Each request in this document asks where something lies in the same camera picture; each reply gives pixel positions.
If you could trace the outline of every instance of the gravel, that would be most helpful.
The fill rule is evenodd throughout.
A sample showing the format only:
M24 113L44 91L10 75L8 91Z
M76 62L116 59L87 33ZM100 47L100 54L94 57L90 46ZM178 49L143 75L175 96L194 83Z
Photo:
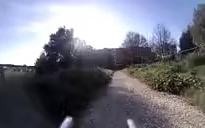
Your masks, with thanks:
M150 89L122 72L79 119L80 128L205 128L205 115L180 96Z

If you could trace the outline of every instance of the shrub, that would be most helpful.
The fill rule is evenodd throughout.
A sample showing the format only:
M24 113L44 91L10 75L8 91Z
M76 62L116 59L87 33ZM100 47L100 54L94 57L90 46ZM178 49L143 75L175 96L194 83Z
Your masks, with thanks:
M32 101L39 99L48 117L60 123L67 115L79 116L96 92L110 80L110 75L96 68L73 68L53 74L35 75L25 90Z
M205 65L205 55L191 54L187 58L189 62L189 68L193 68L200 65Z
M186 88L201 84L200 80L195 76L177 74L176 69L167 64L158 64L156 67L149 68L130 69L129 72L155 90L177 95L182 93Z

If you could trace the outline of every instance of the sunlight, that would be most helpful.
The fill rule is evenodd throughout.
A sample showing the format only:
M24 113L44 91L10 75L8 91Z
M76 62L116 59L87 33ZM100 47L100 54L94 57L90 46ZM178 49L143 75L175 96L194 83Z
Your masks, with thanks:
M94 48L118 47L127 32L127 27L118 17L93 6L56 5L50 6L47 13L47 20L32 22L21 30L48 39L48 35L65 25L74 28L75 36Z

